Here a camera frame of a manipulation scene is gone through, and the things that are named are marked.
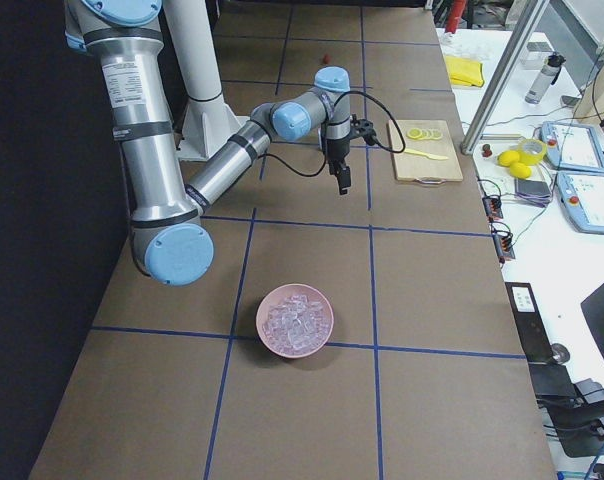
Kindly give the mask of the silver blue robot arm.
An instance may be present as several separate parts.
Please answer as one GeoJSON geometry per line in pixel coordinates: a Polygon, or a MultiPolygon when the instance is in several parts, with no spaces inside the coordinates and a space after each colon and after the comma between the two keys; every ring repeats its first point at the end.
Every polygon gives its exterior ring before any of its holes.
{"type": "Polygon", "coordinates": [[[113,136],[132,183],[130,244],[139,269],[183,286],[202,277],[214,245],[201,216],[266,154],[319,129],[325,164],[341,191],[352,138],[348,72],[320,69],[300,96],[256,107],[239,117],[226,104],[202,1],[68,1],[68,45],[101,65],[113,114],[113,136]],[[185,142],[202,169],[184,179],[158,56],[170,36],[189,97],[185,142]]]}

